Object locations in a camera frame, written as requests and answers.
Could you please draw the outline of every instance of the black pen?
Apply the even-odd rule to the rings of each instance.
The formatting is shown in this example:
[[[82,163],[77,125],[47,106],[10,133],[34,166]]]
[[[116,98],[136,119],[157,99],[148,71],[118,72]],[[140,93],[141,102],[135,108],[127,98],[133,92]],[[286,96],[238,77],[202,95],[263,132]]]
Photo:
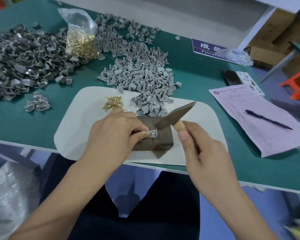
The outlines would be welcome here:
[[[252,115],[252,116],[255,116],[255,117],[259,118],[259,119],[264,119],[264,120],[266,120],[266,121],[269,121],[269,122],[271,122],[272,124],[278,125],[278,126],[284,128],[284,129],[293,130],[293,129],[290,128],[289,126],[286,126],[286,125],[281,124],[281,123],[279,123],[279,122],[277,122],[277,121],[274,121],[274,120],[272,120],[272,119],[269,119],[269,118],[267,118],[267,117],[264,117],[264,116],[262,116],[262,115],[259,115],[259,114],[255,113],[255,112],[251,111],[251,110],[246,109],[246,112],[247,112],[247,114],[250,114],[250,115]]]

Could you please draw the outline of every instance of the plastic bag of brass pins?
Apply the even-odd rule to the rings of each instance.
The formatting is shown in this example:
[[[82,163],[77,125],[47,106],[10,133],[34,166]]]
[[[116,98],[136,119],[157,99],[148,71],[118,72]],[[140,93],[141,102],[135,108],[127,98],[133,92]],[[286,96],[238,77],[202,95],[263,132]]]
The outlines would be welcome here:
[[[59,8],[59,14],[68,23],[66,53],[83,59],[98,58],[95,42],[97,25],[81,9]]]
[[[124,104],[122,103],[120,96],[114,96],[114,97],[106,96],[105,98],[108,99],[108,101],[105,103],[103,107],[103,109],[105,109],[106,111],[108,111],[108,109],[111,109],[112,111],[116,108],[122,108],[123,110],[126,110],[123,107]]]

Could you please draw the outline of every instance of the white tray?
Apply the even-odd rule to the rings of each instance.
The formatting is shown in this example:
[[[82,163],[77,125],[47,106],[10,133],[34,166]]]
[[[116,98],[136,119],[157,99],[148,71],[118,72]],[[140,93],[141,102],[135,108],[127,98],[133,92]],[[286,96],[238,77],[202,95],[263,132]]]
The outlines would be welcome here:
[[[131,98],[139,94],[138,92],[126,90],[123,94],[120,94],[115,88],[104,87],[86,87],[81,89],[74,97],[54,135],[54,143],[58,152],[70,160],[78,160],[81,157],[93,123],[101,120],[110,112],[102,109],[108,100],[105,96],[121,96],[126,111],[136,112],[139,108],[131,101]],[[192,101],[174,98],[173,104],[165,103],[165,108],[170,112],[190,102]],[[197,102],[182,117],[182,120],[198,123],[213,139],[221,141],[228,149],[218,117],[209,105]],[[160,158],[151,151],[135,151],[131,152],[126,161],[185,166],[186,162],[182,145],[174,129],[172,129],[172,134],[174,146]]]

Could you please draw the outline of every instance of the pile of gold rivets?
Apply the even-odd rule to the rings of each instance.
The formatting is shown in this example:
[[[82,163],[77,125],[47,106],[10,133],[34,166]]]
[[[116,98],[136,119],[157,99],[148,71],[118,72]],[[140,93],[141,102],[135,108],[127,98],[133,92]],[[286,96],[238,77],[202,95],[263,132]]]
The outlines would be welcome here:
[[[99,52],[96,50],[94,35],[83,34],[76,30],[69,30],[67,34],[66,53],[83,59],[96,59]]]
[[[120,96],[106,96],[106,99],[108,99],[108,101],[105,103],[103,109],[105,109],[106,111],[108,111],[108,109],[114,110],[116,108],[122,108],[123,110],[125,110],[125,108],[123,108],[123,103],[121,101],[121,97]]]

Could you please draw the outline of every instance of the printed form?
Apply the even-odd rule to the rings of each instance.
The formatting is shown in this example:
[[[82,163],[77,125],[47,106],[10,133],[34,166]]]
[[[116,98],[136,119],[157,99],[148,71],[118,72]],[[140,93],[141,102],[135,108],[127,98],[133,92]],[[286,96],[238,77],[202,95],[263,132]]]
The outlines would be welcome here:
[[[248,85],[210,89],[209,92],[260,149],[261,157],[300,146],[300,123],[287,111],[256,95]],[[293,130],[249,115],[245,112],[246,109],[287,125]]]

